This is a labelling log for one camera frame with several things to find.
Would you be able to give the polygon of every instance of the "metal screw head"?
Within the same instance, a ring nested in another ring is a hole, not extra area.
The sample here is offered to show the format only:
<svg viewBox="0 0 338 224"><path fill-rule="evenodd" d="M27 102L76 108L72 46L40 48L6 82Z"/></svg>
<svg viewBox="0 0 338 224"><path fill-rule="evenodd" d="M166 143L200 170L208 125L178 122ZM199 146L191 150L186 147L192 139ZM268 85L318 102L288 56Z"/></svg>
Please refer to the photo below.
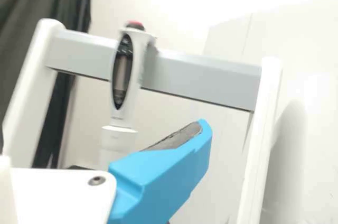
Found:
<svg viewBox="0 0 338 224"><path fill-rule="evenodd" d="M106 179L103 176L94 176L88 181L88 184L91 186L97 186L103 184L105 181Z"/></svg>

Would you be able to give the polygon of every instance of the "white vertical post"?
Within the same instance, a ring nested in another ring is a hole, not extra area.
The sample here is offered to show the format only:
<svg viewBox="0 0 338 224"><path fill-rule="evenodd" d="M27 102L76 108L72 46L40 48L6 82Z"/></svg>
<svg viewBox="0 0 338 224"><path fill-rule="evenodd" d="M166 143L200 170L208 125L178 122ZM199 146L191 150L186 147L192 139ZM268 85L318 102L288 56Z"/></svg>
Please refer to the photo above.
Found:
<svg viewBox="0 0 338 224"><path fill-rule="evenodd" d="M64 26L39 20L16 82L4 121L3 154L14 167L31 167L57 72L44 65L55 32Z"/></svg>
<svg viewBox="0 0 338 224"><path fill-rule="evenodd" d="M0 223L17 224L11 160L7 156L0 156Z"/></svg>
<svg viewBox="0 0 338 224"><path fill-rule="evenodd" d="M237 224L259 224L275 124L281 62L263 58Z"/></svg>

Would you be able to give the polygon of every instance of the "dark curtain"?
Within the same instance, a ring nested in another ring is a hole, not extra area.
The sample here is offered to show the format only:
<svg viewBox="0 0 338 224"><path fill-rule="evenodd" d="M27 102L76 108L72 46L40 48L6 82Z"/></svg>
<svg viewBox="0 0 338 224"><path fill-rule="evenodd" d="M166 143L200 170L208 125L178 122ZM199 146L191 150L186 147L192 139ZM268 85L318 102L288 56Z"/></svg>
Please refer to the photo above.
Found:
<svg viewBox="0 0 338 224"><path fill-rule="evenodd" d="M90 0L0 0L0 121L2 122L35 26L54 18L67 29L86 32ZM73 76L58 73L33 167L57 166Z"/></svg>

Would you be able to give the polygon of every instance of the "blue plastic part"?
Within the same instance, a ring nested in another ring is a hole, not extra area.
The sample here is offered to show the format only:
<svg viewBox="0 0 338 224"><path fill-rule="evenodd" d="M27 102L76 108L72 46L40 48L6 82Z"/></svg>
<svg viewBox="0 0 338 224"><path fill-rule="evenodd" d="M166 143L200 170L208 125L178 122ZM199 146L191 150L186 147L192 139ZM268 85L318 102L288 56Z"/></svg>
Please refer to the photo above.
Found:
<svg viewBox="0 0 338 224"><path fill-rule="evenodd" d="M117 180L108 224L165 224L189 198L209 166L212 130L175 149L142 151L109 165Z"/></svg>

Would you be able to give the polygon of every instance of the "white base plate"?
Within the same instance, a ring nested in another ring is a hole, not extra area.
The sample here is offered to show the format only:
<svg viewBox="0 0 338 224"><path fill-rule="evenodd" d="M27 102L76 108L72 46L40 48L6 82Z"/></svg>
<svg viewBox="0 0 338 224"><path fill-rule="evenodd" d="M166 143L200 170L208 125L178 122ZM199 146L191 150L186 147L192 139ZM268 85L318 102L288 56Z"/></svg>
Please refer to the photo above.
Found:
<svg viewBox="0 0 338 224"><path fill-rule="evenodd" d="M18 224L106 224L116 194L108 172L12 169ZM89 185L95 176L106 180Z"/></svg>

